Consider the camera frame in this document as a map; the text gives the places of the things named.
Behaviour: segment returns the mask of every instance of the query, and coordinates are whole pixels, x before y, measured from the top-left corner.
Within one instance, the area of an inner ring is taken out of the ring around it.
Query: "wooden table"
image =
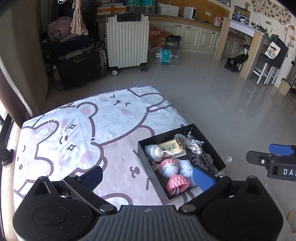
[[[243,68],[239,74],[240,77],[244,78],[245,80],[249,80],[259,59],[263,45],[269,45],[271,40],[267,36],[265,36],[264,33],[253,27],[229,18],[224,18],[220,41],[214,56],[214,59],[217,61],[221,61],[227,36],[229,33],[229,28],[234,28],[253,38],[248,52],[249,58],[244,62]]]

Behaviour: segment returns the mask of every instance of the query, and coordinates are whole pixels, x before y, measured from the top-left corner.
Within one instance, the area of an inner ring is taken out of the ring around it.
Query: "pink crochet hat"
[[[159,164],[159,166],[158,166],[158,171],[159,171],[160,174],[163,172],[163,167],[164,167],[166,164],[168,164],[168,163],[174,163],[174,164],[176,164],[177,166],[179,166],[179,163],[178,163],[176,160],[174,160],[174,159],[165,159],[165,160],[163,160],[163,161]]]
[[[182,175],[172,175],[167,183],[167,191],[170,195],[179,195],[190,186],[190,180]]]

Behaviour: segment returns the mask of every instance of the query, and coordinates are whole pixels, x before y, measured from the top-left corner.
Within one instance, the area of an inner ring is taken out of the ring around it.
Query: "photo wall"
[[[252,0],[253,12],[275,19],[282,25],[290,24],[292,15],[288,9],[267,0]]]

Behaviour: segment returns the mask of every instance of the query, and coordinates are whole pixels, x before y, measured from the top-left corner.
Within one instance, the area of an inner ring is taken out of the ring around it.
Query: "wooden table leg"
[[[258,32],[254,33],[248,52],[249,58],[244,62],[243,68],[239,74],[239,76],[245,80],[249,80],[253,73],[253,70],[260,56],[260,51],[264,45],[264,39],[265,37],[262,34]]]
[[[222,29],[221,29],[221,34],[220,34],[220,39],[219,39],[219,44],[217,46],[215,55],[214,55],[214,60],[221,61],[222,54],[224,52],[226,40],[228,37],[228,32],[229,32],[229,25],[230,21],[228,19],[224,19]]]

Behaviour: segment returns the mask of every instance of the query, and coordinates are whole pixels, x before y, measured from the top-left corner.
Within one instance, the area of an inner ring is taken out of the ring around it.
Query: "open black box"
[[[174,129],[138,142],[138,155],[141,160],[141,163],[154,187],[158,197],[160,198],[163,205],[167,204],[170,200],[175,198],[176,196],[169,196],[165,189],[166,183],[168,180],[163,177],[158,171],[153,171],[148,159],[144,153],[144,147],[152,144],[160,144],[169,140],[174,139],[175,135],[180,133],[183,135],[187,135],[187,133],[191,130],[192,135],[199,141],[204,141],[205,143],[202,146],[202,149],[205,153],[208,153],[213,158],[213,164],[216,167],[217,171],[221,171],[226,167],[221,157],[218,155],[216,150],[213,148],[211,143],[207,140],[207,138],[201,133],[201,131],[196,127],[195,124],[191,124],[188,126],[183,126],[178,129]]]

